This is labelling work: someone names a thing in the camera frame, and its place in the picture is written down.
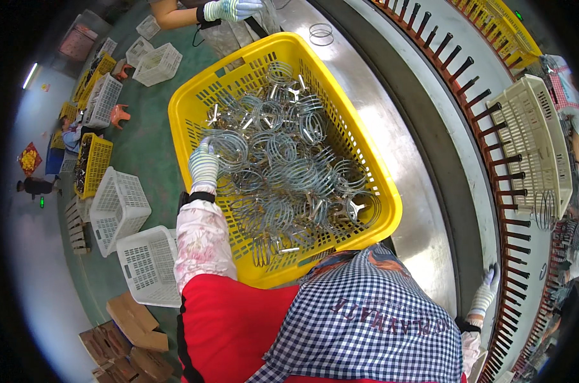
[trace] checkered apron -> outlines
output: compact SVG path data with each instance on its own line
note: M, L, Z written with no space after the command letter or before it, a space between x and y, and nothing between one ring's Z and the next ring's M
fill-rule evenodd
M460 332L381 244L339 252L305 276L265 364L247 383L290 375L459 382Z

